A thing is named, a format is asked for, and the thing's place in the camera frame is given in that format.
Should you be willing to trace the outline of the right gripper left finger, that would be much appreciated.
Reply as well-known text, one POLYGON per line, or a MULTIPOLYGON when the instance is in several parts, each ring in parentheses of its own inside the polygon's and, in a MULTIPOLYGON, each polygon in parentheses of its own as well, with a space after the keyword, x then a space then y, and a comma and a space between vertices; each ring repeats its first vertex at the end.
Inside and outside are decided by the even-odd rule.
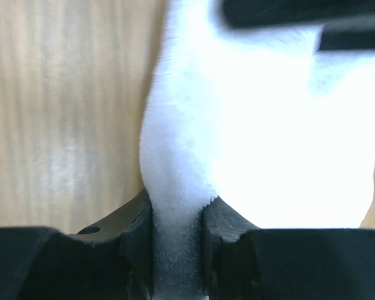
POLYGON ((0 299, 151 299, 146 191, 76 234, 0 227, 0 299))

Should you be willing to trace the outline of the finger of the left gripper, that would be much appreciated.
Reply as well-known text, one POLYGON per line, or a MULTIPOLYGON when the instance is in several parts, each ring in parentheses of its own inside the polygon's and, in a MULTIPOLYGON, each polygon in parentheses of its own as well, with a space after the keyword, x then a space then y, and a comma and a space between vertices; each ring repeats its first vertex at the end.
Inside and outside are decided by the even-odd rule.
POLYGON ((375 14, 375 0, 226 0, 219 10, 232 28, 254 28, 375 14))
POLYGON ((326 24, 318 51, 375 51, 375 19, 326 24))

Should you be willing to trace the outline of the white towel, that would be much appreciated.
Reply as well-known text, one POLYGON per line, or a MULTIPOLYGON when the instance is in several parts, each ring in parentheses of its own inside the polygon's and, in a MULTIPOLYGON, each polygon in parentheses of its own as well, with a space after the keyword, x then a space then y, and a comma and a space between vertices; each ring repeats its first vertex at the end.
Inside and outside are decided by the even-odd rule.
POLYGON ((203 207, 261 228, 357 228, 373 200, 375 52, 317 52, 321 25, 229 29, 219 1, 169 1, 140 166, 154 298, 203 299, 203 207))

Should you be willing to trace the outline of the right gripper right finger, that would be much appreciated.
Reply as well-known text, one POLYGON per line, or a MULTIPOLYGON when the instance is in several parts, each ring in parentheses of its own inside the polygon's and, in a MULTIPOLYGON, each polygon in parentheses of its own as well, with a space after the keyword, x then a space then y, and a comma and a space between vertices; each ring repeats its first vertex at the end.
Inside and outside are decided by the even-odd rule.
POLYGON ((202 225, 211 299, 375 300, 374 229, 261 229, 222 199, 202 225))

